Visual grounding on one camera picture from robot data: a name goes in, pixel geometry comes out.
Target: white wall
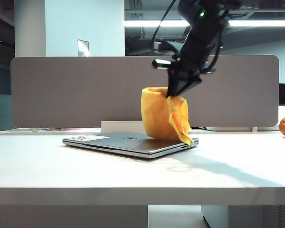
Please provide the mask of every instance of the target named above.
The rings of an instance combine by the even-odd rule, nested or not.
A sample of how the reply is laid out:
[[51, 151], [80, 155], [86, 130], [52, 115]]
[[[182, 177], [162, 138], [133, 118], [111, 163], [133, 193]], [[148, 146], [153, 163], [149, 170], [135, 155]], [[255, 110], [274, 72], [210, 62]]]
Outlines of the white wall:
[[222, 54], [273, 54], [280, 60], [280, 83], [285, 83], [285, 40], [222, 50]]
[[45, 0], [15, 0], [15, 56], [46, 56]]
[[77, 40], [90, 56], [124, 56], [124, 0], [46, 0], [47, 56], [77, 56]]

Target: gray partition panel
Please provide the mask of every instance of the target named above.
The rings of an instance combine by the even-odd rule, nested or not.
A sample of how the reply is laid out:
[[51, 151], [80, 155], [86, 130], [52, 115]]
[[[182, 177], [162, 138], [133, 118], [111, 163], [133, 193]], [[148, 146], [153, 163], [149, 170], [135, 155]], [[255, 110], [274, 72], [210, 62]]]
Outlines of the gray partition panel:
[[[167, 86], [154, 57], [18, 57], [11, 63], [17, 127], [97, 127], [101, 120], [141, 120], [141, 92]], [[182, 96], [191, 126], [273, 126], [279, 61], [272, 55], [221, 56], [217, 71]]]

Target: yellow object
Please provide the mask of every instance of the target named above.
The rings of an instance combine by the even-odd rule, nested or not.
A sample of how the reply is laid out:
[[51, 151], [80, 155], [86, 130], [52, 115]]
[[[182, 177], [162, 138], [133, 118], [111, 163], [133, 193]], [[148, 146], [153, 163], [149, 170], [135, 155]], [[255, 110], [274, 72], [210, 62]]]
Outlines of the yellow object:
[[188, 104], [180, 96], [167, 96], [167, 87], [142, 90], [142, 121], [148, 136], [155, 139], [180, 139], [190, 146]]

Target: laptop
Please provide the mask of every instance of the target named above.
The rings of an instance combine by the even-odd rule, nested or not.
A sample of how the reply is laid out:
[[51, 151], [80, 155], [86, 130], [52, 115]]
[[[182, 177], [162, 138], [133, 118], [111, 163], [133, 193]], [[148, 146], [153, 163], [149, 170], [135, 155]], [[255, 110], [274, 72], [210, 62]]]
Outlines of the laptop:
[[193, 140], [194, 142], [188, 147], [180, 140], [158, 140], [143, 133], [113, 132], [65, 138], [62, 142], [66, 145], [96, 151], [153, 159], [193, 148], [199, 144], [198, 139], [193, 138]]

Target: laptop logo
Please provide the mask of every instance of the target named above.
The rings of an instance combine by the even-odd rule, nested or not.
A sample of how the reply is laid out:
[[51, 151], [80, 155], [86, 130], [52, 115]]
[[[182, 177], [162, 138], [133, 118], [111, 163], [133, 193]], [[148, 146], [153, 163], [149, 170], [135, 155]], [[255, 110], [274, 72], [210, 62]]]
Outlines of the laptop logo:
[[123, 139], [137, 139], [136, 137], [124, 137]]

